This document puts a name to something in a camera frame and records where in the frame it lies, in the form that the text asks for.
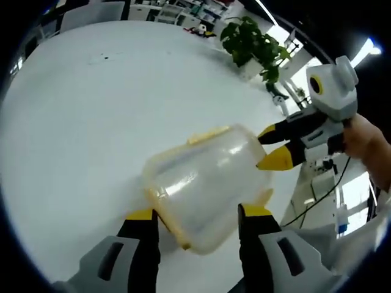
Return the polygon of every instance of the office chair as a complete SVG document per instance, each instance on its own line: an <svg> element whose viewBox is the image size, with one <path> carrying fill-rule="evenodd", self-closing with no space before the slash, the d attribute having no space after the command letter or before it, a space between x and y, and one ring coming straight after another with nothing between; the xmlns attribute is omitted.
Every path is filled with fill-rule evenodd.
<svg viewBox="0 0 391 293"><path fill-rule="evenodd" d="M88 24L121 20L124 5L124 2L102 2L69 10L62 19L60 34Z"/></svg>

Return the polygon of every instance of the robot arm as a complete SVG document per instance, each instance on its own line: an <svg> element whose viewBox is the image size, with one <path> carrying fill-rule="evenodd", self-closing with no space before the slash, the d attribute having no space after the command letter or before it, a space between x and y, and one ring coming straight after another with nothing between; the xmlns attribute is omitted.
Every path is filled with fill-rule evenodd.
<svg viewBox="0 0 391 293"><path fill-rule="evenodd" d="M245 292L335 292L345 280L293 231L282 231L265 208L239 205L240 260Z"/></svg>
<svg viewBox="0 0 391 293"><path fill-rule="evenodd" d="M108 236L80 260L79 271L53 286L62 292L156 292L160 263L158 214L130 214L117 236Z"/></svg>
<svg viewBox="0 0 391 293"><path fill-rule="evenodd" d="M258 136L261 144L290 140L259 162L259 169L288 170L344 150L344 125L357 113L358 78L346 56L335 62L307 69L309 107L268 126Z"/></svg>

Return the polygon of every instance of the clear plastic container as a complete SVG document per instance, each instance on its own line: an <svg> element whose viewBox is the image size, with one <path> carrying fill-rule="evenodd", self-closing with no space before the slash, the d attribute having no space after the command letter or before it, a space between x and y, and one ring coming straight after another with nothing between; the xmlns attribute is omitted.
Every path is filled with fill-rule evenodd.
<svg viewBox="0 0 391 293"><path fill-rule="evenodd" d="M147 198L184 249L210 253L238 226L238 204L269 189L272 172L255 166L265 154L241 125L193 137L147 161Z"/></svg>

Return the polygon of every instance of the black cable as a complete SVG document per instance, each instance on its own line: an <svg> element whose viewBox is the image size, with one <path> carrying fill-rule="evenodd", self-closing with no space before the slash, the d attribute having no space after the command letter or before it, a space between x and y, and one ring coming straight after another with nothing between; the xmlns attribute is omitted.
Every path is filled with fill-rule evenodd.
<svg viewBox="0 0 391 293"><path fill-rule="evenodd" d="M368 196L368 199L367 199L367 205L368 205L367 222L369 222L371 219L373 219L375 217L375 214L376 214L376 206L375 206L375 199L374 199L376 197L376 195L372 194L372 188L371 187L368 188L368 189L369 189L369 191L368 191L369 196Z"/></svg>
<svg viewBox="0 0 391 293"><path fill-rule="evenodd" d="M291 206L292 206L292 210L293 210L294 216L297 217L298 213L296 212L296 208L294 207L293 200L291 200Z"/></svg>
<svg viewBox="0 0 391 293"><path fill-rule="evenodd" d="M301 214L299 214L296 218L294 218L292 221L288 222L287 224L283 225L282 227L286 227L290 224L292 224L294 221L296 221L297 219L300 219L300 217L302 215L305 215L310 209L312 209L314 206L316 206L318 203L320 203L322 200L324 200L335 188L337 188L338 184L340 184L341 180L342 180L342 177L343 175L345 174L345 171L346 169L348 168L348 164L350 162L350 157L348 159L348 161L346 162L346 165L345 167L343 168L343 171L342 171L342 174L341 174L341 177L340 179L338 180L338 182L336 183L336 185L333 186L332 189L330 189L330 191L328 193L326 193L325 195L323 195L317 202L315 202L313 205L311 205L308 209L305 209L304 212L302 212Z"/></svg>
<svg viewBox="0 0 391 293"><path fill-rule="evenodd" d="M301 221L301 224L300 224L300 227L299 227L299 229L301 229L301 228L303 227L303 224L304 224L304 221L305 221L305 217L306 217L306 215L307 215L307 213L305 213L305 214L304 214L304 216L303 216L303 219L302 219L302 221Z"/></svg>
<svg viewBox="0 0 391 293"><path fill-rule="evenodd" d="M316 201L315 190L313 189L312 183L310 184L310 186L311 186L312 197Z"/></svg>

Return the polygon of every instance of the white table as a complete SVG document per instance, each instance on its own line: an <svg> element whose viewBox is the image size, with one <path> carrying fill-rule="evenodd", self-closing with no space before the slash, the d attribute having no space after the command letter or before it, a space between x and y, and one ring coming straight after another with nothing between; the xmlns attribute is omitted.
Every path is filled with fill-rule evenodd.
<svg viewBox="0 0 391 293"><path fill-rule="evenodd" d="M259 133L281 119L227 54L181 27L118 21L55 36L28 58L1 109L2 187L16 234L50 281L67 279L127 212L147 206L147 158L215 126ZM274 177L277 220L298 171ZM158 292L227 292L242 277L236 233L207 256L169 251L170 241L163 235Z"/></svg>

